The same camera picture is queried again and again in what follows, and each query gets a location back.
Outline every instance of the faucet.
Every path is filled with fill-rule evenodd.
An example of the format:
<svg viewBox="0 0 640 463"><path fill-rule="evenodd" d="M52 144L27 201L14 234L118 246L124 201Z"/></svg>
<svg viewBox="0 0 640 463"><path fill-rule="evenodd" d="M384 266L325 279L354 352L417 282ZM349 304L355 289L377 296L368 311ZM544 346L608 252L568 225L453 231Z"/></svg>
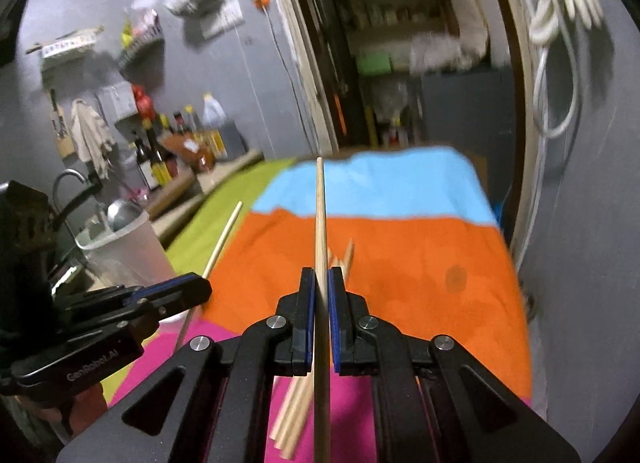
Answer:
<svg viewBox="0 0 640 463"><path fill-rule="evenodd" d="M60 201L58 199L58 187L60 186L60 182L62 181L62 178L66 176L73 176L74 178L78 179L78 181L82 182L82 184L86 185L86 178L75 169L68 168L63 170L60 174L58 174L53 181L53 188L51 189L51 192L52 192L51 199L53 201L52 207L53 207L53 210L55 210L56 214L60 214ZM65 228L68 230L69 234L71 235L71 238L75 239L76 234L74 234L73 230L71 229L71 225L69 224L69 221L65 219L64 222L65 222Z"/></svg>

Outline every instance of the stain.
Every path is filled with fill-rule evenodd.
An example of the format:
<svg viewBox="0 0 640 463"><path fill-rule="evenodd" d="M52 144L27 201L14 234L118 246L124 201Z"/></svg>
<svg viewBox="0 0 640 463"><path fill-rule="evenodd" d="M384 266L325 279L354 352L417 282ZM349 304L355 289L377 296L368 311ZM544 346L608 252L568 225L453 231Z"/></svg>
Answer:
<svg viewBox="0 0 640 463"><path fill-rule="evenodd" d="M447 269L445 286L449 293L462 293L466 288L466 269L460 265Z"/></svg>

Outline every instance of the bamboo stick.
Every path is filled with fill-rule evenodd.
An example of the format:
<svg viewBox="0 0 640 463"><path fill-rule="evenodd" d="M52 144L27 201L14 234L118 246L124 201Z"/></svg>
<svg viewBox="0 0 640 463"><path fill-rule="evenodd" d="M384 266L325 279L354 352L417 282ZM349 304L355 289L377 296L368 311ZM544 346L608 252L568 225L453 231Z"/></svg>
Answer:
<svg viewBox="0 0 640 463"><path fill-rule="evenodd" d="M229 234L231 233L231 229L234 227L234 224L236 224L236 220L240 215L240 210L242 210L241 201L239 201L238 204L236 205L236 208L234 208L234 211L231 214L231 217L229 217L229 220L225 224L225 228L222 230L222 234L218 239L218 242L216 243L216 246L213 249L213 252L211 252L211 256L209 257L209 262L207 263L207 266L205 267L204 272L202 273L203 279L209 278L209 275L211 274L211 270L216 265L216 262L220 257L220 253L222 253L222 248L225 246L226 240L228 239ZM187 312L187 316L184 318L184 322L182 323L182 327L180 328L180 332L178 333L178 338L175 341L174 353L175 351L177 351L182 347L182 344L184 344L184 337L187 334L187 329L189 329L189 324L191 323L191 319L193 318L196 308L197 306L191 308Z"/></svg>
<svg viewBox="0 0 640 463"><path fill-rule="evenodd" d="M353 261L353 248L353 239L349 239L349 244L347 245L347 250L344 254L344 261L340 266L342 268L342 278L344 279L345 284L347 284L349 272L351 271L351 261Z"/></svg>
<svg viewBox="0 0 640 463"><path fill-rule="evenodd" d="M289 382L289 387L287 387L287 394L284 396L284 401L280 406L280 410L278 411L278 416L276 416L276 421L273 422L273 427L271 427L271 433L269 437L274 441L277 441L281 438L282 435L282 424L287 416L290 414L291 410L291 400L296 394L297 388L302 383L302 380L305 377L294 377Z"/></svg>
<svg viewBox="0 0 640 463"><path fill-rule="evenodd" d="M327 294L324 163L316 162L316 325L314 328L314 463L328 463L331 447L329 308Z"/></svg>
<svg viewBox="0 0 640 463"><path fill-rule="evenodd" d="M305 428L306 419L309 415L309 408L311 407L311 400L314 397L314 386L313 382L310 382L309 385L306 385L303 388L303 394L300 397L300 401L295 408L296 416L293 420L293 424L289 430L289 434L282 444L282 453L280 457L282 459L291 460L296 451L296 447L298 446L298 442L300 441L300 436L302 436L302 431Z"/></svg>
<svg viewBox="0 0 640 463"><path fill-rule="evenodd" d="M302 406L304 403L304 398L309 393L313 394L314 391L314 380L313 375L309 378L309 375L306 377L300 378L300 385L296 388L296 393L291 399L291 404L288 408L287 415L282 422L282 428L280 430L279 436L274 443L274 447L278 450L282 449L286 443L288 443L289 438L293 432L293 426L298 421L298 418L302 415Z"/></svg>

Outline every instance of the shelf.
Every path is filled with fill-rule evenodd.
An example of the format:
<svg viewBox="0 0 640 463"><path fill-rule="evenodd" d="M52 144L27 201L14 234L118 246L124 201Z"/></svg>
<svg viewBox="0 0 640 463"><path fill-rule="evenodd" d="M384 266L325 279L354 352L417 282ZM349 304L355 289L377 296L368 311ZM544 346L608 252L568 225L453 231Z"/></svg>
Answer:
<svg viewBox="0 0 640 463"><path fill-rule="evenodd" d="M416 33L435 31L444 32L441 18L432 18L424 22L399 22L392 26L370 26L364 29L350 30L347 39L350 46L359 47L369 43L407 40Z"/></svg>
<svg viewBox="0 0 640 463"><path fill-rule="evenodd" d="M120 73L123 73L149 49L162 42L164 42L164 34L160 24L150 26L144 33L133 37L131 44L124 48L118 56L117 63Z"/></svg>

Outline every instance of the blue cloth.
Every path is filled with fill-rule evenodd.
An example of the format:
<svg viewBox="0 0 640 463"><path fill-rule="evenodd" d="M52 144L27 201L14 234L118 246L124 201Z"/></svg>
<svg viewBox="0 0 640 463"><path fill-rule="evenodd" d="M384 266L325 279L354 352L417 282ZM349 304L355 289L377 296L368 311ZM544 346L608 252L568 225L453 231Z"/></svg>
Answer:
<svg viewBox="0 0 640 463"><path fill-rule="evenodd" d="M465 156L450 147L361 152L324 162L326 214L370 219L460 218L497 226ZM281 172L254 203L254 212L284 208L300 217L316 213L316 164Z"/></svg>

